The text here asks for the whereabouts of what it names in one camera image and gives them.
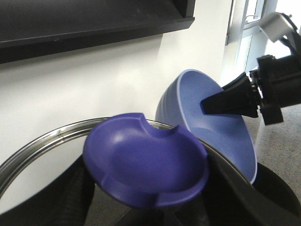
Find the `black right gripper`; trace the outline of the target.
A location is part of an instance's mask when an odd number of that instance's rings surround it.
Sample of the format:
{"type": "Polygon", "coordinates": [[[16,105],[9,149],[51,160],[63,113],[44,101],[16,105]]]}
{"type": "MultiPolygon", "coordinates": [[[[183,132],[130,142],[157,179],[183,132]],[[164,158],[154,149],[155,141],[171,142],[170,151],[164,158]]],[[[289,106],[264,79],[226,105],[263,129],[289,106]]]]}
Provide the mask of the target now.
{"type": "Polygon", "coordinates": [[[258,105],[265,125],[283,122],[281,109],[301,103],[301,58],[272,55],[257,59],[258,69],[246,73],[222,88],[222,92],[201,101],[206,114],[237,114],[258,117],[258,105]]]}

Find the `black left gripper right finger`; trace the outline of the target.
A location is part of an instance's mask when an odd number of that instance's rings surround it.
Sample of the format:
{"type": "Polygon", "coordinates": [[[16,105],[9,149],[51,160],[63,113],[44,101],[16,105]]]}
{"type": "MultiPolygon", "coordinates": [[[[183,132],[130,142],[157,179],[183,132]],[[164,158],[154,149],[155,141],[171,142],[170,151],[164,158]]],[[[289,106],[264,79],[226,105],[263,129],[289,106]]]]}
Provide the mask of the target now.
{"type": "Polygon", "coordinates": [[[301,217],[256,191],[213,147],[205,144],[210,169],[204,190],[171,209],[173,226],[299,226],[301,217]]]}

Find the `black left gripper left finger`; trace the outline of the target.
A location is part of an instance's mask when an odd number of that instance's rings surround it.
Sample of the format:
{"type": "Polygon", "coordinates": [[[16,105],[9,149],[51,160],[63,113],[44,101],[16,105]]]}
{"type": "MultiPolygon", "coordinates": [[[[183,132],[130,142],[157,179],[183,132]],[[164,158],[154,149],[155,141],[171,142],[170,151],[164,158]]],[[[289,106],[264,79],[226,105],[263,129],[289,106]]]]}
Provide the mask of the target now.
{"type": "Polygon", "coordinates": [[[79,157],[33,197],[1,214],[2,226],[82,226],[94,197],[94,181],[79,157]]]}

